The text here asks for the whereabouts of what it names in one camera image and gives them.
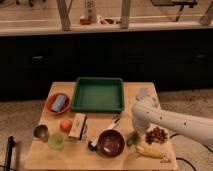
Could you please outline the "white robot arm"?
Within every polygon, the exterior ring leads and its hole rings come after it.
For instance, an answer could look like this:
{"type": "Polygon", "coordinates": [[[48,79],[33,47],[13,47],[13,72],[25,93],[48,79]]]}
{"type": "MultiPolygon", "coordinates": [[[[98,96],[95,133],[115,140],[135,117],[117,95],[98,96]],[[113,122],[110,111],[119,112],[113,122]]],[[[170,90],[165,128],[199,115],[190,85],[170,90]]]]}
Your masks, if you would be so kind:
{"type": "Polygon", "coordinates": [[[213,119],[163,110],[157,97],[151,95],[138,100],[131,111],[137,131],[153,123],[213,148],[213,119]]]}

